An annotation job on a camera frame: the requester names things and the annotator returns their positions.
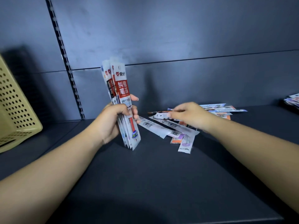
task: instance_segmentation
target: beige plastic basket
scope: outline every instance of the beige plastic basket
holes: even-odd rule
[[[0,153],[42,129],[42,124],[0,56]]]

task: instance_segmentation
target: hand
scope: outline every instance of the hand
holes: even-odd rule
[[[131,94],[131,100],[138,101],[139,98]],[[118,114],[121,113],[126,116],[130,115],[125,104],[112,105],[112,103],[109,103],[92,124],[90,124],[87,130],[93,135],[93,139],[97,143],[106,144],[118,135],[119,128],[116,121]],[[132,105],[132,113],[133,118],[137,120],[137,123],[140,123],[140,120],[138,120],[138,110],[135,105]]]
[[[200,107],[194,102],[183,103],[176,106],[169,115],[173,119],[184,121],[193,127],[209,131],[209,126],[219,118]]]

